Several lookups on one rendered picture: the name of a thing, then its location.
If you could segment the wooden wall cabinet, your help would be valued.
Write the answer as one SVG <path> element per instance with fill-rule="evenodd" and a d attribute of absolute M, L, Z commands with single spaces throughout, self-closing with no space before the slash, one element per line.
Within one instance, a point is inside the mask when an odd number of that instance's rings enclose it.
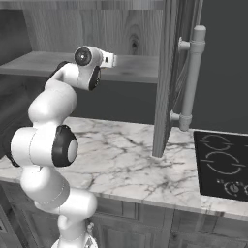
<path fill-rule="evenodd" d="M 0 0 L 0 12 L 24 18 L 30 48 L 0 66 L 10 75 L 45 77 L 81 46 L 118 56 L 103 80 L 155 83 L 158 79 L 162 0 Z"/>

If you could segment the black hob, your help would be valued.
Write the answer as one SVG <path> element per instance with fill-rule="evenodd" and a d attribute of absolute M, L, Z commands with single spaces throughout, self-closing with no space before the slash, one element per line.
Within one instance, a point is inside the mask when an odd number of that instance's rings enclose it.
<path fill-rule="evenodd" d="M 248 202 L 248 136 L 195 131 L 200 193 Z"/>

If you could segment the dark wooden panel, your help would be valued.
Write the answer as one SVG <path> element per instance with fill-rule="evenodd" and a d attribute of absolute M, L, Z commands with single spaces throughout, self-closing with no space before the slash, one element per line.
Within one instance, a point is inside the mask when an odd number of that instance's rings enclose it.
<path fill-rule="evenodd" d="M 27 110 L 44 90 L 46 81 L 47 77 L 0 74 L 0 159 L 4 157 L 4 136 L 18 122 L 30 124 Z"/>

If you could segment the wooden cabinet door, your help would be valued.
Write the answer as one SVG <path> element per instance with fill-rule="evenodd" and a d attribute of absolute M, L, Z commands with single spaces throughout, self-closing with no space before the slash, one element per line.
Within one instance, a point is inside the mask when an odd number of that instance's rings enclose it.
<path fill-rule="evenodd" d="M 186 71 L 188 52 L 178 51 L 179 38 L 189 42 L 201 22 L 203 0 L 164 0 L 154 116 L 152 156 L 162 157 L 171 132 L 170 114 L 178 92 L 177 77 Z"/>

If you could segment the wooden base cabinets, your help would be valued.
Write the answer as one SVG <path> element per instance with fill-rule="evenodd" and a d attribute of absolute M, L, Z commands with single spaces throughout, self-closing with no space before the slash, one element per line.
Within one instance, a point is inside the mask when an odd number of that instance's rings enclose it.
<path fill-rule="evenodd" d="M 37 209 L 16 183 L 0 181 L 3 207 L 20 248 L 50 248 L 57 216 Z M 86 220 L 99 248 L 248 248 L 248 222 L 99 198 Z"/>

